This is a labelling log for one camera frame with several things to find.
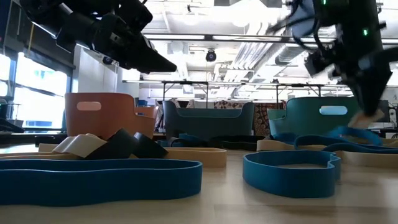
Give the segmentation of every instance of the green led light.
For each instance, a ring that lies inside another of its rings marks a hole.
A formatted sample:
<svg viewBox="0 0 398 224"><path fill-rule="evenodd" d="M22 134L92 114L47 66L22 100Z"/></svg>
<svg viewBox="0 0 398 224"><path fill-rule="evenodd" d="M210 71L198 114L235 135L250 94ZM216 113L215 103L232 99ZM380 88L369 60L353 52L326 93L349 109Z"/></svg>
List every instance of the green led light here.
<svg viewBox="0 0 398 224"><path fill-rule="evenodd" d="M364 36L367 36L369 34L369 30L368 29L363 29L362 33Z"/></svg>

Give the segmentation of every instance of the wall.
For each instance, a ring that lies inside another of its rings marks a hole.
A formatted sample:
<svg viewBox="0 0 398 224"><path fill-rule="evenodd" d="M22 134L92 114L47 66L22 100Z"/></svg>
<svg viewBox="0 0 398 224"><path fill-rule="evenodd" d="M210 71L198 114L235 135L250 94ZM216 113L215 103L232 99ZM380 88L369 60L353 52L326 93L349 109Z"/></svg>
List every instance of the wall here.
<svg viewBox="0 0 398 224"><path fill-rule="evenodd" d="M139 80L140 73L136 70L126 70L115 66L105 66L101 57L88 53L82 47L75 47L72 92L76 93L126 93L138 97L139 84L123 83L123 77L128 80Z"/></svg>
<svg viewBox="0 0 398 224"><path fill-rule="evenodd" d="M139 80L140 72L131 69L126 70L118 68L118 82L116 86L116 92L130 94L132 97L139 96L139 84L138 83L123 83L123 80Z"/></svg>
<svg viewBox="0 0 398 224"><path fill-rule="evenodd" d="M72 92L115 92L118 74L105 67L86 53L82 47L75 47Z"/></svg>

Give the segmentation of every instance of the blue resistance band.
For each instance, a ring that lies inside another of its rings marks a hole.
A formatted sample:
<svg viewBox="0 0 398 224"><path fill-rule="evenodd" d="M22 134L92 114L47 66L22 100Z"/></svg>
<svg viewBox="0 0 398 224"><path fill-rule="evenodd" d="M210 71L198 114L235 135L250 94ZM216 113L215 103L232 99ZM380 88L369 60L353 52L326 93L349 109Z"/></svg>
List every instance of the blue resistance band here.
<svg viewBox="0 0 398 224"><path fill-rule="evenodd" d="M381 139L376 134L370 131L340 127L338 129L333 130L330 133L330 136L339 136L340 134L367 139L371 143L377 145L358 144L339 137L300 136L296 138L294 142L294 148L298 149L299 146L318 144L326 146L326 148L324 148L324 151L329 151L329 152L349 151L349 152L378 153L378 154L398 154L398 148L381 146L382 144Z"/></svg>
<svg viewBox="0 0 398 224"><path fill-rule="evenodd" d="M329 145L335 143L352 143L344 138L341 135L354 136L361 139L367 139L374 146L381 146L382 141L377 134L372 133L368 130L363 129L354 129L349 127L338 127L329 133L326 133L324 136L319 135L307 135L307 136L298 136L294 133L283 133L277 134L274 137L274 140L284 142L286 144L295 145L295 147L306 146L311 144L321 144L321 145Z"/></svg>
<svg viewBox="0 0 398 224"><path fill-rule="evenodd" d="M264 151L243 159L243 179L265 192L292 198L322 198L335 193L340 179L339 157L324 151ZM282 165L315 164L321 168L286 168Z"/></svg>
<svg viewBox="0 0 398 224"><path fill-rule="evenodd" d="M66 207L169 200L201 190L202 164L171 159L0 161L0 205Z"/></svg>

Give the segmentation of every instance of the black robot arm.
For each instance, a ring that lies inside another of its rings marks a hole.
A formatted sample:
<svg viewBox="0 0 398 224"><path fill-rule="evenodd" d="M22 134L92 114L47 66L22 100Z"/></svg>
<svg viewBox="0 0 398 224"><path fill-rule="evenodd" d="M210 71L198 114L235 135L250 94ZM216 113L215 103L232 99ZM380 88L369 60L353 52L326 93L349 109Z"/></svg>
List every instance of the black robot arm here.
<svg viewBox="0 0 398 224"><path fill-rule="evenodd" d="M20 0L28 18L72 52L76 44L107 56L125 69L174 72L141 34L152 14L138 0Z"/></svg>
<svg viewBox="0 0 398 224"><path fill-rule="evenodd" d="M389 62L398 60L398 49L384 50L376 0L293 0L293 10L283 27L291 27L294 39L310 50L305 66L311 76L334 65L333 77L341 77L366 115L373 115L391 77ZM280 29L269 28L269 32ZM336 27L329 46L319 41L321 27ZM301 37L313 34L318 48L303 45Z"/></svg>

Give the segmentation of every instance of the table surface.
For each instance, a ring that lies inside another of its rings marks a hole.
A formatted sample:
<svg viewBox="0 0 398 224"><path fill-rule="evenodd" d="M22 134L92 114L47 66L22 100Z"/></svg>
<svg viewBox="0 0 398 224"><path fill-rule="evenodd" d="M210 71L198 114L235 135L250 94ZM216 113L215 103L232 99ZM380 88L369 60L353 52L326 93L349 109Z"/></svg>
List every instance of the table surface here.
<svg viewBox="0 0 398 224"><path fill-rule="evenodd" d="M34 150L34 146L13 146L0 152ZM242 179L242 157L247 153L229 151L227 168L204 169L201 193L189 198L68 208L2 206L0 223L398 223L397 170L343 165L335 196L294 199L246 184Z"/></svg>

